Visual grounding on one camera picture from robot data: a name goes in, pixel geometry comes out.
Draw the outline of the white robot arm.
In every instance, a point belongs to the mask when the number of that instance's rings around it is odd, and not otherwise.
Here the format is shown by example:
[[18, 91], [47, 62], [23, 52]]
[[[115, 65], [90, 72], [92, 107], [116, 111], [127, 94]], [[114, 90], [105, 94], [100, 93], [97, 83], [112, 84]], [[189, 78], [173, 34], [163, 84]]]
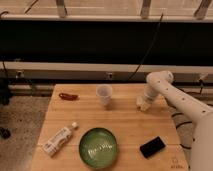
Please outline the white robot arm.
[[170, 71], [149, 73], [140, 109], [146, 111], [156, 97], [163, 95], [195, 124], [191, 149], [190, 171], [213, 171], [213, 107], [197, 100], [172, 85]]

